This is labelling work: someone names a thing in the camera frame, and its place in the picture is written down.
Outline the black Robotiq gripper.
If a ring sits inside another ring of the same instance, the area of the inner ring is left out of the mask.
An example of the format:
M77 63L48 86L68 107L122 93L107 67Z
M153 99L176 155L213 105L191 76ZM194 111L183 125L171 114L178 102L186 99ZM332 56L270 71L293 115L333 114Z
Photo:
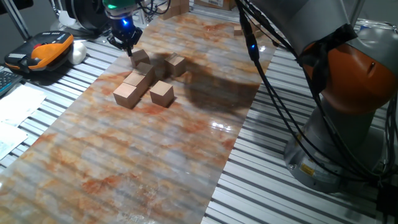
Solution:
M113 35L107 37L107 41L114 47L124 50L131 57L132 49L141 38L142 30L134 25L132 16L112 19L111 26Z

